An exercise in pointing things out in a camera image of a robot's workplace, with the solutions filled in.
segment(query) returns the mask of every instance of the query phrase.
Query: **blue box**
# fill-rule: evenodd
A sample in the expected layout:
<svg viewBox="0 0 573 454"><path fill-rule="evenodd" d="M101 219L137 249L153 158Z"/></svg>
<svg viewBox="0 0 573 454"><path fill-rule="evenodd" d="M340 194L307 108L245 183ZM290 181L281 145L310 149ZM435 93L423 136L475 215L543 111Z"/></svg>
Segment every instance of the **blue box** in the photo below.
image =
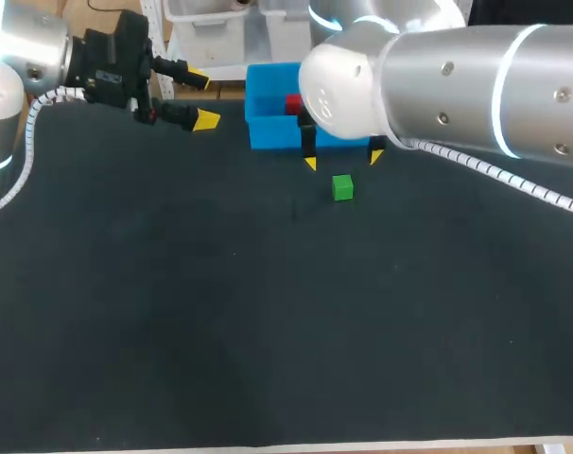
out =
<svg viewBox="0 0 573 454"><path fill-rule="evenodd" d="M297 117L285 114L288 95L299 91L299 63L254 64L247 72L245 119L249 123L252 149L302 147ZM318 148L367 147L369 139L342 140L320 127Z"/></svg>

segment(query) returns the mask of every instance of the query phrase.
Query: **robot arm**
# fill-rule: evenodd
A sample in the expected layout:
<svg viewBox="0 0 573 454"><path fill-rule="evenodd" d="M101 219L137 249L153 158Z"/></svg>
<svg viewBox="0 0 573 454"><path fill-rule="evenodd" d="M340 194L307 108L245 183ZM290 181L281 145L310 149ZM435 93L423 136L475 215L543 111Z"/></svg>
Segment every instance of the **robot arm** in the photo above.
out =
<svg viewBox="0 0 573 454"><path fill-rule="evenodd" d="M113 34L87 29L80 39L59 17L0 0L0 61L34 96L59 86L82 88L88 101L116 108L125 109L134 99L134 116L142 123L160 118L190 131L200 126L198 109L150 99L148 84L152 72L198 89L209 79L185 61L154 58L148 19L133 11L121 13Z"/></svg>
<svg viewBox="0 0 573 454"><path fill-rule="evenodd" d="M573 26L457 27L434 18L444 29L417 33L403 24L422 25L414 16L427 17L423 8L398 18L389 6L404 2L359 3L382 5L384 15L340 20L311 0L320 11L313 28L326 32L326 19L342 29L300 73L319 125L342 138L388 135L403 148L421 139L573 165Z"/></svg>

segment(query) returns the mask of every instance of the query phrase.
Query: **red cube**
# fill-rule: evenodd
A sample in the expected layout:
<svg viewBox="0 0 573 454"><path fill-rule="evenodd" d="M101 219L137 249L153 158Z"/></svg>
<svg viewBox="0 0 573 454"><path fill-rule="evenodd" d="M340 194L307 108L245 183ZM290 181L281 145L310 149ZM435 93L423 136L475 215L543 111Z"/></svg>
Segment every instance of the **red cube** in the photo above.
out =
<svg viewBox="0 0 573 454"><path fill-rule="evenodd" d="M285 103L285 113L287 115L298 116L302 107L304 106L304 100L301 95L287 95Z"/></svg>

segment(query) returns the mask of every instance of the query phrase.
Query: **silver robot arm segment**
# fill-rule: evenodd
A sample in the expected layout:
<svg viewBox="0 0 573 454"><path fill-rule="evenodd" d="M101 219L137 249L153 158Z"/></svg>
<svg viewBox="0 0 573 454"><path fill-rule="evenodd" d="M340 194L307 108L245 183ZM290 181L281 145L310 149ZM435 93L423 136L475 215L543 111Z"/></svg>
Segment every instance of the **silver robot arm segment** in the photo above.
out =
<svg viewBox="0 0 573 454"><path fill-rule="evenodd" d="M334 33L300 73L306 107L334 135L573 165L573 26L395 34L353 21Z"/></svg>

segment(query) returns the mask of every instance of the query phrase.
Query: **white storage bin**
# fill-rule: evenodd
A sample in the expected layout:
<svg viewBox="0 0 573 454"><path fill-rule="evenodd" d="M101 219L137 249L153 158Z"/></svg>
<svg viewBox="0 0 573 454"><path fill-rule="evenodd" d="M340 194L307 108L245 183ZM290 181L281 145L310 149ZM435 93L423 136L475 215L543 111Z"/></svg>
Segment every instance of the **white storage bin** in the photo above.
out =
<svg viewBox="0 0 573 454"><path fill-rule="evenodd" d="M259 0L273 61L301 61L312 47L309 0Z"/></svg>
<svg viewBox="0 0 573 454"><path fill-rule="evenodd" d="M245 60L245 17L249 8L233 9L234 0L165 0L183 57L207 68Z"/></svg>

